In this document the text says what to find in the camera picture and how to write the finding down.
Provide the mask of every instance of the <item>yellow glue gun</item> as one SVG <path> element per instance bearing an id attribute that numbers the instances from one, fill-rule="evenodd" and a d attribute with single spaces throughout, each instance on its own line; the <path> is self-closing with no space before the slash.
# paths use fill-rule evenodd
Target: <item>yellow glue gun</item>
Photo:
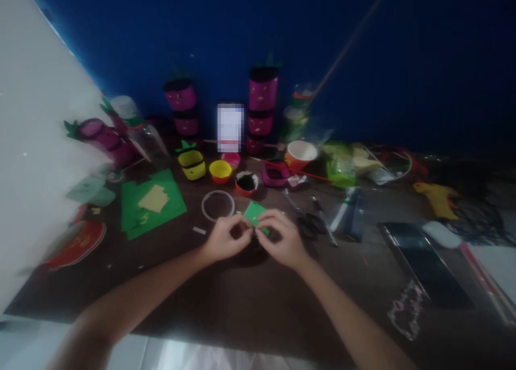
<path id="1" fill-rule="evenodd" d="M 458 197 L 458 192 L 453 188 L 441 186 L 439 184 L 418 182 L 414 183 L 414 190 L 420 194 L 426 195 L 437 217 L 458 219 L 448 204 L 448 197 Z"/>

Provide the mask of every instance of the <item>phone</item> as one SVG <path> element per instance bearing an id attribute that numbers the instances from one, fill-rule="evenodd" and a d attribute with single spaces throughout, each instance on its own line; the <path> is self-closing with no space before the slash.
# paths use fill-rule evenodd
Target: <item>phone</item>
<path id="1" fill-rule="evenodd" d="M 378 224 L 395 256 L 436 307 L 473 309 L 475 306 L 416 225 Z"/>
<path id="2" fill-rule="evenodd" d="M 217 146 L 219 152 L 240 152 L 243 132 L 243 103 L 217 105 Z"/>

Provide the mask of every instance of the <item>white paper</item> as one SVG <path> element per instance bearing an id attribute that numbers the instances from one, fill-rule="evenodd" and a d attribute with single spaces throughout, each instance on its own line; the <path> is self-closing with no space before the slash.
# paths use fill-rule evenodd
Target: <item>white paper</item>
<path id="1" fill-rule="evenodd" d="M 509 246 L 472 246 L 480 261 L 496 284 L 516 304 L 516 249 Z"/>

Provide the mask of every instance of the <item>orange paper cup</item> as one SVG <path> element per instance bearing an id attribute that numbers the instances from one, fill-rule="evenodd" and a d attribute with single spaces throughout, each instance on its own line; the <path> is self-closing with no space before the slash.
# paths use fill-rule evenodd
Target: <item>orange paper cup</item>
<path id="1" fill-rule="evenodd" d="M 225 160 L 216 160 L 210 164 L 211 179 L 216 184 L 226 183 L 231 176 L 231 166 Z"/>
<path id="2" fill-rule="evenodd" d="M 296 140 L 286 147 L 285 161 L 293 170 L 303 169 L 317 157 L 317 148 L 306 141 Z"/>
<path id="3" fill-rule="evenodd" d="M 244 190 L 243 188 L 241 188 L 238 183 L 240 181 L 241 178 L 243 178 L 244 176 L 246 175 L 250 175 L 251 178 L 253 179 L 253 187 L 251 190 Z M 235 186 L 236 186 L 236 192 L 244 197 L 250 197 L 251 195 L 254 194 L 254 192 L 256 191 L 256 189 L 258 188 L 258 177 L 249 172 L 249 171 L 242 171 L 242 172 L 239 172 L 237 175 L 236 175 L 236 183 L 235 183 Z"/>

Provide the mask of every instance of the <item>finger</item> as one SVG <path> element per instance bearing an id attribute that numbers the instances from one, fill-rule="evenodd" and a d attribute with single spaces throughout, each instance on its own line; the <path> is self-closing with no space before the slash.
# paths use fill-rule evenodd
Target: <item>finger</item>
<path id="1" fill-rule="evenodd" d="M 260 229 L 256 229 L 256 236 L 258 237 L 258 242 L 263 246 L 267 253 L 272 254 L 276 245 L 274 245 L 274 243 L 272 243 L 271 240 Z"/>
<path id="2" fill-rule="evenodd" d="M 227 218 L 226 218 L 226 223 L 227 223 L 230 227 L 233 227 L 233 226 L 234 226 L 234 225 L 236 225 L 238 222 L 243 222 L 243 223 L 245 223 L 248 227 L 253 227 L 253 224 L 251 223 L 251 221 L 249 220 L 249 218 L 244 217 L 242 214 L 235 214 L 234 216 L 231 216 L 231 217 L 227 217 Z"/>
<path id="3" fill-rule="evenodd" d="M 289 228 L 284 223 L 278 221 L 276 218 L 267 218 L 260 222 L 256 228 L 263 229 L 264 227 L 272 227 L 277 230 L 282 237 L 285 237 L 285 234 L 288 232 Z"/>
<path id="4" fill-rule="evenodd" d="M 235 243 L 238 245 L 238 251 L 240 252 L 242 249 L 244 249 L 249 243 L 251 242 L 251 235 L 253 234 L 253 229 L 247 229 L 243 234 L 242 237 L 235 240 Z"/>
<path id="5" fill-rule="evenodd" d="M 258 217 L 258 220 L 262 221 L 267 218 L 276 218 L 278 221 L 282 222 L 286 226 L 295 226 L 294 223 L 292 223 L 292 221 L 289 220 L 287 218 L 287 216 L 285 214 L 283 214 L 281 211 L 279 211 L 278 209 L 271 209 L 271 210 L 264 211 Z"/>

